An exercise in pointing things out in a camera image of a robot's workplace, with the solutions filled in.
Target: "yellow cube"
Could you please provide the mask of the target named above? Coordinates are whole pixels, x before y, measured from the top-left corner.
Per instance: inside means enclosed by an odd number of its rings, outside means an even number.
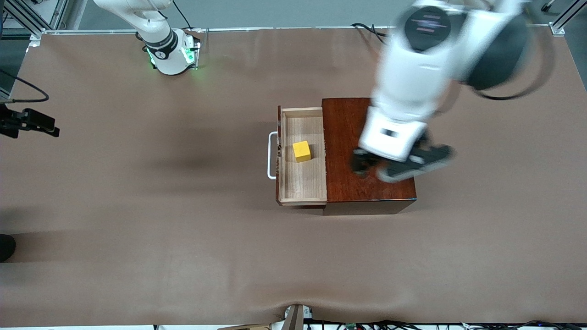
[[[294,143],[293,147],[295,161],[297,161],[298,163],[312,159],[312,155],[310,154],[310,145],[308,144],[308,141]]]

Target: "brown table surface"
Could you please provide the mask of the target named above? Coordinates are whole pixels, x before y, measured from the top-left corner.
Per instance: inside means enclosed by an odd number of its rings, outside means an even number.
[[[352,151],[359,144],[370,101],[368,97],[322,100],[329,203],[416,198],[414,179],[390,184],[378,180],[375,169],[365,178],[350,169]]]
[[[200,70],[168,77],[133,35],[43,36],[21,76],[62,135],[0,139],[0,232],[18,244],[0,325],[257,323],[296,302],[340,321],[587,321],[587,93],[564,38],[540,92],[463,89],[432,120],[457,155],[416,178],[404,212],[275,203],[275,107],[370,96],[365,38],[215,33]]]

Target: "white handle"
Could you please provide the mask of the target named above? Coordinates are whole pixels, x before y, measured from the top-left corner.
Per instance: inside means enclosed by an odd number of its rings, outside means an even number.
[[[267,138],[267,177],[271,180],[276,180],[276,176],[271,175],[271,137],[277,135],[277,131],[269,133]]]

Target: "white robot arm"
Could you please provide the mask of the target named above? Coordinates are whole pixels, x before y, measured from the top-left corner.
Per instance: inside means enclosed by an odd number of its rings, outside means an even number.
[[[354,151],[352,169],[364,175],[377,159],[380,180],[397,182],[444,166],[453,151],[426,146],[426,126],[451,80],[483,90],[505,82],[523,63],[529,42],[523,1],[467,10],[418,0],[384,47],[372,104]]]
[[[94,0],[96,5],[124,19],[137,30],[153,65],[177,75],[197,65],[199,41],[181,29],[171,29],[160,10],[172,0]]]

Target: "open drawer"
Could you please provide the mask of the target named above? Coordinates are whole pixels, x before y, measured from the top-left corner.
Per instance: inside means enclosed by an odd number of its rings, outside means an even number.
[[[280,205],[326,205],[322,108],[278,108],[276,200]],[[308,141],[312,159],[297,163],[292,145]]]

